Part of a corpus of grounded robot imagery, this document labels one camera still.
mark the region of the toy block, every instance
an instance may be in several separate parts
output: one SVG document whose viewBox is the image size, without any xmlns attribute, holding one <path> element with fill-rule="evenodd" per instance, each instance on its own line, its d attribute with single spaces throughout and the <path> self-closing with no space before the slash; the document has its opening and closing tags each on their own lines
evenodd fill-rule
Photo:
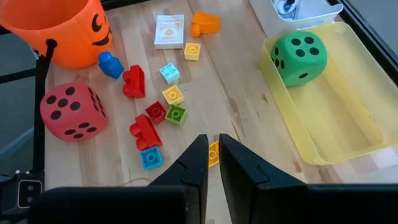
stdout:
<svg viewBox="0 0 398 224">
<path fill-rule="evenodd" d="M 191 21 L 192 37 L 199 37 L 201 34 L 212 34 L 220 31 L 221 17 L 197 11 Z"/>
<path fill-rule="evenodd" d="M 102 52 L 98 56 L 100 69 L 105 75 L 118 79 L 124 68 L 117 57 L 113 57 L 110 52 Z"/>
<path fill-rule="evenodd" d="M 140 152 L 140 157 L 144 170 L 149 171 L 163 165 L 162 155 L 157 146 Z"/>
<path fill-rule="evenodd" d="M 176 85 L 171 86 L 162 93 L 169 105 L 179 105 L 184 102 L 184 96 Z"/>
<path fill-rule="evenodd" d="M 176 105 L 170 105 L 170 108 L 166 114 L 166 121 L 174 125 L 181 126 L 186 117 L 187 110 L 185 108 Z"/>
<path fill-rule="evenodd" d="M 136 122 L 130 126 L 130 133 L 134 137 L 138 138 L 136 145 L 140 151 L 150 147 L 163 145 L 154 125 L 144 114 L 136 117 Z"/>
<path fill-rule="evenodd" d="M 209 146 L 209 168 L 216 165 L 220 160 L 218 153 L 218 141 Z"/>
<path fill-rule="evenodd" d="M 200 44 L 187 43 L 185 45 L 184 56 L 186 60 L 199 60 Z"/>
<path fill-rule="evenodd" d="M 168 63 L 166 66 L 159 69 L 159 71 L 167 84 L 170 84 L 180 78 L 180 72 L 175 68 L 173 63 Z"/>
<path fill-rule="evenodd" d="M 183 49 L 184 15 L 158 15 L 154 45 L 155 49 Z"/>
<path fill-rule="evenodd" d="M 126 97 L 143 98 L 145 97 L 145 77 L 144 71 L 139 65 L 133 65 L 129 71 L 123 73 L 123 94 Z"/>
<path fill-rule="evenodd" d="M 166 110 L 164 110 L 159 101 L 156 101 L 153 105 L 150 105 L 145 109 L 145 111 L 149 117 L 152 118 L 154 124 L 159 124 L 166 116 Z"/>
</svg>

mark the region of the light blue lego block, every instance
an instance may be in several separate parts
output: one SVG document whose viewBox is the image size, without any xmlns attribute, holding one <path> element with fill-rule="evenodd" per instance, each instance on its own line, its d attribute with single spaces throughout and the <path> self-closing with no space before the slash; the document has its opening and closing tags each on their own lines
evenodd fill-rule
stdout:
<svg viewBox="0 0 398 224">
<path fill-rule="evenodd" d="M 174 82 L 180 78 L 180 72 L 173 65 L 173 63 L 168 63 L 166 66 L 161 68 L 160 73 L 162 74 L 164 80 L 167 84 Z"/>
<path fill-rule="evenodd" d="M 140 156 L 144 170 L 151 170 L 163 165 L 162 155 L 157 146 L 141 151 Z"/>
</svg>

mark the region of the green lego block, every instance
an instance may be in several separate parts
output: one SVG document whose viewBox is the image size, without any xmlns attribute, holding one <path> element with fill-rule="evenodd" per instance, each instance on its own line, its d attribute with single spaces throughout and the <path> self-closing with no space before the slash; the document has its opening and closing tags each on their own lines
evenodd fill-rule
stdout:
<svg viewBox="0 0 398 224">
<path fill-rule="evenodd" d="M 185 108 L 179 107 L 177 105 L 170 105 L 165 119 L 174 125 L 181 126 L 186 117 L 187 110 Z"/>
<path fill-rule="evenodd" d="M 306 84 L 318 77 L 326 68 L 328 53 L 319 36 L 297 31 L 275 43 L 271 59 L 285 85 L 290 87 Z"/>
</svg>

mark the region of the orange bucket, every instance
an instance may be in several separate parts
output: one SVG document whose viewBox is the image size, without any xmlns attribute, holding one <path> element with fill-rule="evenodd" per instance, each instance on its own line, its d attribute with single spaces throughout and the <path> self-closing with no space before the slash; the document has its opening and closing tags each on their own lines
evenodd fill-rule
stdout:
<svg viewBox="0 0 398 224">
<path fill-rule="evenodd" d="M 68 68 L 96 63 L 112 41 L 100 0 L 0 0 L 0 25 L 42 54 L 55 40 L 52 60 Z"/>
</svg>

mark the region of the plastic tray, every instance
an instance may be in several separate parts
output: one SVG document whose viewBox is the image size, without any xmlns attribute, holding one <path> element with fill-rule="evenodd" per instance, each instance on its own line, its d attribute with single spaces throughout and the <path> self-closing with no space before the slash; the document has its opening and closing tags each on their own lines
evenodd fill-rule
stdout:
<svg viewBox="0 0 398 224">
<path fill-rule="evenodd" d="M 286 88 L 265 40 L 261 70 L 294 143 L 309 164 L 335 164 L 398 144 L 398 90 L 345 23 L 306 29 L 328 50 L 325 71 Z"/>
<path fill-rule="evenodd" d="M 268 37 L 281 35 L 295 29 L 331 23 L 343 10 L 342 4 L 330 6 L 326 0 L 301 0 L 298 19 L 287 21 L 279 16 L 272 2 L 273 0 L 250 0 Z"/>
</svg>

